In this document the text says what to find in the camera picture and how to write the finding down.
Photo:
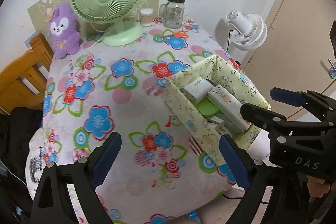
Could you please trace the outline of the person's right hand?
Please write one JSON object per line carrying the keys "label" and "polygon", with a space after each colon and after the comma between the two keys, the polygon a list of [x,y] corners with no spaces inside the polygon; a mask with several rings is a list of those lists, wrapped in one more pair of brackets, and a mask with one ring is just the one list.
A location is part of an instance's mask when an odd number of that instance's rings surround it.
{"label": "person's right hand", "polygon": [[328,193],[330,190],[330,185],[325,182],[325,180],[308,176],[307,187],[309,194],[313,198],[321,198],[324,194]]}

